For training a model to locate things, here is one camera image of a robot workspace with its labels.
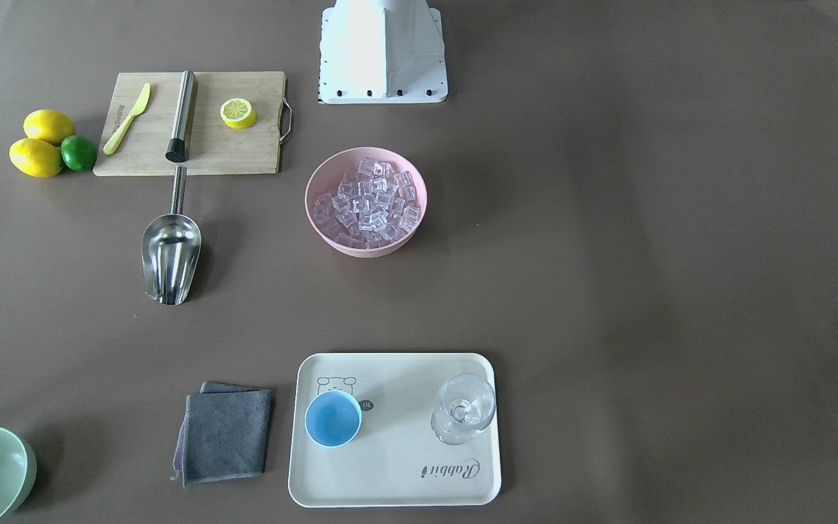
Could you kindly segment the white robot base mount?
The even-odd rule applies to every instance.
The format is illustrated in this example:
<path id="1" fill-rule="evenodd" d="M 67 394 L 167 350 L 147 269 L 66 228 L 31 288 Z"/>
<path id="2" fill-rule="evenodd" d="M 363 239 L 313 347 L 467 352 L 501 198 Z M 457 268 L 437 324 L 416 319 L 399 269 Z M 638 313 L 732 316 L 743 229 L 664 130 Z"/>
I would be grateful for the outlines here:
<path id="1" fill-rule="evenodd" d="M 426 1 L 336 1 L 322 11 L 319 51 L 320 103 L 448 98 L 442 14 Z"/>

